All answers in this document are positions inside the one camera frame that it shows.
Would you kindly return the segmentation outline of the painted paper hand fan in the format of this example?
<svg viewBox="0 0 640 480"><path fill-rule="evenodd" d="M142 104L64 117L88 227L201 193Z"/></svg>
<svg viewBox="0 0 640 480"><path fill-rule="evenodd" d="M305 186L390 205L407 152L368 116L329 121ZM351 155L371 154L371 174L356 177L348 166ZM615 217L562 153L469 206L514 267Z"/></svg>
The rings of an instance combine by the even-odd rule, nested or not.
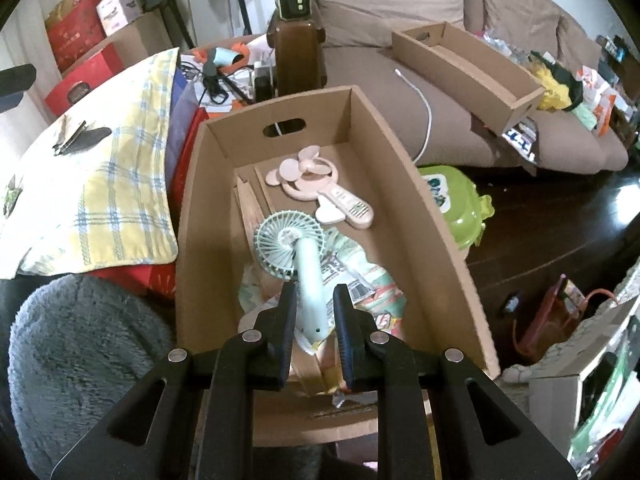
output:
<svg viewBox="0 0 640 480"><path fill-rule="evenodd" d="M328 253L321 270L329 330L334 329L333 289L338 284L346 284L355 308L369 312L378 330L400 337L407 299L390 274L382 266L370 263L363 247L337 228L326 230L326 242ZM275 292L264 298L256 266L248 264L239 288L239 303L244 315L238 331L252 328L258 313L275 307L279 295L280 292Z"/></svg>

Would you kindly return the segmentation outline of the brown wooden folding fan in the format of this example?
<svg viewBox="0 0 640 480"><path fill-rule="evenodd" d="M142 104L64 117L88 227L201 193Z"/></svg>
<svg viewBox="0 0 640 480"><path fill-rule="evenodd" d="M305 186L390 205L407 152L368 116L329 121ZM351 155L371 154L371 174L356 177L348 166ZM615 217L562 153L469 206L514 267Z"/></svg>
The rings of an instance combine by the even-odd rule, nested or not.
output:
<svg viewBox="0 0 640 480"><path fill-rule="evenodd" d="M262 307L273 297L279 298L283 282L263 271L255 256L253 237L258 226L265 220L265 216L250 182L236 176L234 196L239 206L247 245L253 259L248 268L252 279L250 282L256 285L256 290L250 291L252 307L244 309L248 313ZM295 382L293 387L295 391L305 393L306 396L318 396L326 392L326 383L316 356L306 353L297 341L293 342L291 370L290 378Z"/></svg>

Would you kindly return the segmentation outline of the mint green handheld fan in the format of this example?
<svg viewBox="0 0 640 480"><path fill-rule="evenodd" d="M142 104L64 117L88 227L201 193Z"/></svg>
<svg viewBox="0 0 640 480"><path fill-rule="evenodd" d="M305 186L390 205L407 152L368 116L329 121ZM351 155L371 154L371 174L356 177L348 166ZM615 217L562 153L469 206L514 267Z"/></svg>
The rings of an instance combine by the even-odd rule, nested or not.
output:
<svg viewBox="0 0 640 480"><path fill-rule="evenodd" d="M329 336L321 270L326 232L321 224L299 210L277 211L258 226L253 248L262 270L297 285L296 330L311 346L320 344Z"/></svg>

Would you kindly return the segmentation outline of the green pea snack packet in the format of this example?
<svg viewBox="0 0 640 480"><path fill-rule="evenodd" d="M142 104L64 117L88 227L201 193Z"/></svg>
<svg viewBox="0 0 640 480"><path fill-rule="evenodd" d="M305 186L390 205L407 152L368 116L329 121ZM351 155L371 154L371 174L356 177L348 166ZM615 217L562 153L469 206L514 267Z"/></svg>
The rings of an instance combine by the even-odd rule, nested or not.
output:
<svg viewBox="0 0 640 480"><path fill-rule="evenodd" d="M21 185L16 182L16 176L13 176L6 185L6 195L4 196L4 203L2 207L2 214L4 218L9 218L12 214L22 191L23 189Z"/></svg>

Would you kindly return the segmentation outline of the white heart-shaped pad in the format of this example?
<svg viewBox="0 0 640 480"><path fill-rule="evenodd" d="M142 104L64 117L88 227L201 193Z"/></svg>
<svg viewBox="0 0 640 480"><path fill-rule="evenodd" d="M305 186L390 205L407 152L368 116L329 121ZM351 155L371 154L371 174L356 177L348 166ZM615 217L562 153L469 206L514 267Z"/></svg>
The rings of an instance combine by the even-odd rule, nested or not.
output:
<svg viewBox="0 0 640 480"><path fill-rule="evenodd" d="M314 213L319 223L324 226L332 226L346 220L346 214L340 211L326 196L318 195L318 208Z"/></svg>

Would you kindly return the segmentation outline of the pink handheld fan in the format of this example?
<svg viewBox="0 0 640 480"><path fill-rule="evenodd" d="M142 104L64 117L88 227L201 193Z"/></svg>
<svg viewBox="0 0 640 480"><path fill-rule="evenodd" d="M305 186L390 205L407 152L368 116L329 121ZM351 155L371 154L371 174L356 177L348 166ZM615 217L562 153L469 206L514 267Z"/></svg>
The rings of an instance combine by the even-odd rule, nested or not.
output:
<svg viewBox="0 0 640 480"><path fill-rule="evenodd" d="M298 202L318 204L318 195L324 195L346 214L343 222L357 230L369 229L374 220L372 206L343 188L338 183L339 177L337 166L320 154L320 146L309 145L300 150L296 158L280 162L264 180L273 188L280 186L289 198Z"/></svg>

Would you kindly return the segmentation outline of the silver snack packet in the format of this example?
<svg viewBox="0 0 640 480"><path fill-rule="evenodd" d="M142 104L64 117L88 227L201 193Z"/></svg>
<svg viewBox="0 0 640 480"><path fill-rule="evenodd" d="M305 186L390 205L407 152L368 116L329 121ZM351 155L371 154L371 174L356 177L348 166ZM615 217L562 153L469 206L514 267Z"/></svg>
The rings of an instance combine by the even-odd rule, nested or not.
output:
<svg viewBox="0 0 640 480"><path fill-rule="evenodd" d="M374 287L360 274L354 273L335 256L326 259L321 266L323 298L326 306L333 306L333 293L337 285L346 285L352 304L359 304L374 295Z"/></svg>

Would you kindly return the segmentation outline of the wooden foot-shaped tag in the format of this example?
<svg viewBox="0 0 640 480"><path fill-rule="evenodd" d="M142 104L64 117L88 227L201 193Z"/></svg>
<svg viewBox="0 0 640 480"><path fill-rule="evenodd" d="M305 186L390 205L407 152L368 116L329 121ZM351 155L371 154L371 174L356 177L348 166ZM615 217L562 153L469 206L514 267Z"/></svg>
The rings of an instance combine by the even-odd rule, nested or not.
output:
<svg viewBox="0 0 640 480"><path fill-rule="evenodd" d="M86 122L82 122L75 130L72 134L70 134L69 136L64 136L64 139L61 142L58 142L57 144L55 144L55 146L53 147L54 149L54 154L55 155L61 155L63 154L78 138L78 136L81 135L81 133L83 133L87 128L87 123Z"/></svg>

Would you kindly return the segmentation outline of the red tea gift bag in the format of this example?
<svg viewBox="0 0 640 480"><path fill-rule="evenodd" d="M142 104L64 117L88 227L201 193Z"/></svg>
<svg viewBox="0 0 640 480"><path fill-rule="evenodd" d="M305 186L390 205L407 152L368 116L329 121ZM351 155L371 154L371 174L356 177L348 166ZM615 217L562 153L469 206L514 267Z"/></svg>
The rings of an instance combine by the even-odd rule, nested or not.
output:
<svg viewBox="0 0 640 480"><path fill-rule="evenodd" d="M96 7L102 0L81 0L61 21L47 27L56 66L66 72L106 38Z"/></svg>

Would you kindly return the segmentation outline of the red chocolate gift box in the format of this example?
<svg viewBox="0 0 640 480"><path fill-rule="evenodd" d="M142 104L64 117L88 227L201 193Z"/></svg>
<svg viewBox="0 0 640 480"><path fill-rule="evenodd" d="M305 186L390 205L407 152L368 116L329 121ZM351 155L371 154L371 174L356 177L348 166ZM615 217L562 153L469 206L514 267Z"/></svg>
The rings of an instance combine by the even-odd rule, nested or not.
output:
<svg viewBox="0 0 640 480"><path fill-rule="evenodd" d="M75 103L124 69L115 47L108 44L91 58L71 70L44 99L55 117L62 116Z"/></svg>

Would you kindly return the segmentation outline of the large cardboard box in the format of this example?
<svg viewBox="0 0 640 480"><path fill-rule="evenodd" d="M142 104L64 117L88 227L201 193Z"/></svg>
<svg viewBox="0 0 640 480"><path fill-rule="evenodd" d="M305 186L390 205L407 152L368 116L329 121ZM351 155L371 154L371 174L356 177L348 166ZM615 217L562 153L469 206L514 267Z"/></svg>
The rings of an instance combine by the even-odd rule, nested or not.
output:
<svg viewBox="0 0 640 480"><path fill-rule="evenodd" d="M179 221L178 341L219 348L245 312L274 303L260 290L235 195L247 182L266 211L316 211L264 183L307 146L333 162L343 188L369 203L372 224L326 231L328 286L347 283L378 322L412 348L460 349L490 377L500 366L483 307L427 184L380 112L356 87L252 105L198 127Z"/></svg>

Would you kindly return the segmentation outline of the yellow plaid tablecloth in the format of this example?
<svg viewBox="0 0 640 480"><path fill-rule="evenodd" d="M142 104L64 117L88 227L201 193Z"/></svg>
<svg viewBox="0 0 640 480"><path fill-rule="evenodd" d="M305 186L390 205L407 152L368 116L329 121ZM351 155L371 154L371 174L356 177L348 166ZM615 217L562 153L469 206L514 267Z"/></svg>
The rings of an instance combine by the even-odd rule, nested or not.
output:
<svg viewBox="0 0 640 480"><path fill-rule="evenodd" d="M178 243L165 156L180 54L169 49L112 77L58 118L2 170L23 191L1 219L1 276L85 273L171 263ZM82 123L112 134L90 150L55 156Z"/></svg>

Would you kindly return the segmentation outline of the green cartoon lunchbox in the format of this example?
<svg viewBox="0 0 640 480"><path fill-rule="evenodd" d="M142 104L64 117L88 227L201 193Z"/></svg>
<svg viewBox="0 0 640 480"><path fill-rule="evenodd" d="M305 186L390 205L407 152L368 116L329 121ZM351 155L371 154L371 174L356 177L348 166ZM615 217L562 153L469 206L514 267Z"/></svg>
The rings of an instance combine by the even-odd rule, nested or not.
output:
<svg viewBox="0 0 640 480"><path fill-rule="evenodd" d="M472 245L478 246L485 221L495 214L491 197L478 194L476 185L457 168L426 166L418 170L458 248L466 252Z"/></svg>

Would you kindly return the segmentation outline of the cardboard tray on sofa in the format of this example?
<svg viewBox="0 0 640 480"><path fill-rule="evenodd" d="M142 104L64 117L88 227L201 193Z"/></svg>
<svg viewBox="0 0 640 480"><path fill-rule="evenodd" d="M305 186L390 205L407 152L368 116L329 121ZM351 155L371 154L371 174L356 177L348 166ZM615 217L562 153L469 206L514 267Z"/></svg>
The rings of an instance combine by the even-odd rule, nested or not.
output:
<svg viewBox="0 0 640 480"><path fill-rule="evenodd" d="M536 110L544 87L487 42L442 22L392 32L393 55L501 134Z"/></svg>

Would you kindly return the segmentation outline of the brown sofa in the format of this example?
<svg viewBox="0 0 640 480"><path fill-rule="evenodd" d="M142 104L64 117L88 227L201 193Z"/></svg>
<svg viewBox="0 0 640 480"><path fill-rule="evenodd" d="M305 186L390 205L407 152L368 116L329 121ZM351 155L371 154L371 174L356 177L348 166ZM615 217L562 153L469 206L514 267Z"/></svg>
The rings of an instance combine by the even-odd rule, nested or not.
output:
<svg viewBox="0 0 640 480"><path fill-rule="evenodd" d="M532 58L553 61L573 87L600 61L599 45L551 0L314 0L326 32L328 81L356 84L422 165L514 166L506 132L536 134L541 168L622 170L607 122L545 110Z"/></svg>

